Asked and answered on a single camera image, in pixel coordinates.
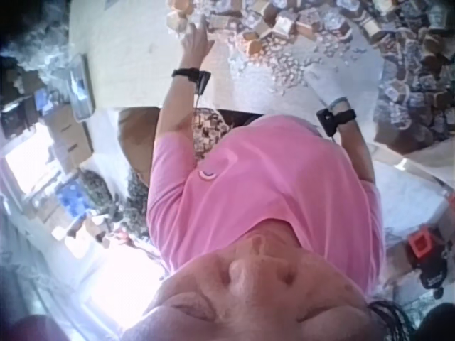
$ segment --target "black device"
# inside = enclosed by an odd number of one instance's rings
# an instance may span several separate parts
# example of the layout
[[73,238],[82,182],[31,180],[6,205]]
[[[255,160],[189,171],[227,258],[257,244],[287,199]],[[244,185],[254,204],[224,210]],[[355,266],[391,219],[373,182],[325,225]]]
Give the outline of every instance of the black device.
[[353,109],[340,112],[337,115],[334,115],[328,109],[322,109],[316,113],[316,116],[328,137],[333,137],[333,135],[335,135],[336,129],[340,124],[346,124],[357,117]]
[[199,69],[192,67],[191,69],[174,70],[172,72],[172,77],[175,76],[184,76],[187,77],[190,82],[196,83],[194,93],[201,96],[204,93],[212,74],[210,72],[200,71]]

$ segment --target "cable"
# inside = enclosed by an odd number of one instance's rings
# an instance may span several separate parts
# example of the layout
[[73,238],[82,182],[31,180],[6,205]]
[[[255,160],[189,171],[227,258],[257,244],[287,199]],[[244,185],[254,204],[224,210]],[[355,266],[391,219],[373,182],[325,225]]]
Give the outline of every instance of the cable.
[[194,105],[194,111],[196,111],[196,109],[198,108],[199,99],[200,99],[200,95],[198,95],[198,98],[196,99],[196,104]]

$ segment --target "bright window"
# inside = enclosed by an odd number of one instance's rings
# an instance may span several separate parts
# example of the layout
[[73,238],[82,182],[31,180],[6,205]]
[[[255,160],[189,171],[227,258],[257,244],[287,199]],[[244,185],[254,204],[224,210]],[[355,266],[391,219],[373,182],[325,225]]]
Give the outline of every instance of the bright window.
[[161,285],[164,270],[147,255],[126,246],[109,249],[108,261],[91,288],[90,300],[121,327],[131,327]]
[[37,123],[35,128],[36,133],[31,138],[6,154],[6,162],[26,195],[50,171],[47,164],[53,140],[47,126]]

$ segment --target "woman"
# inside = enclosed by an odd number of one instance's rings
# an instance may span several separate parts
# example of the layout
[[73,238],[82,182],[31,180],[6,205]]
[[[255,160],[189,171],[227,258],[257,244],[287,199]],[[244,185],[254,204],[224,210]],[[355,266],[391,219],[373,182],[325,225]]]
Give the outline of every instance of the woman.
[[[199,68],[212,48],[204,23],[190,25],[180,68]],[[306,78],[334,114],[350,109],[324,71]],[[339,127],[341,148],[301,119],[265,117],[196,164],[194,92],[174,77],[151,171],[151,239],[173,275],[124,339],[382,340],[371,309],[390,327],[407,324],[391,305],[366,299],[384,244],[357,123]]]

